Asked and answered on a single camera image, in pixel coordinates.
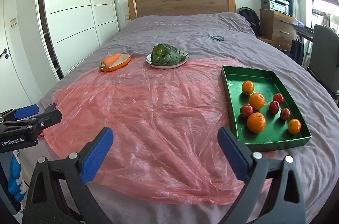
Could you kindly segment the blue white gloved hand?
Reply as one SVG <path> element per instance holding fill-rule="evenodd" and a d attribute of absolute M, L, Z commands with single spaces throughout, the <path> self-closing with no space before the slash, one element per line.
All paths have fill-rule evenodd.
<path fill-rule="evenodd" d="M 13 154 L 10 161 L 10 177 L 8 180 L 7 189 L 18 202 L 23 201 L 27 192 L 25 182 L 22 178 L 21 163 L 16 154 Z"/>

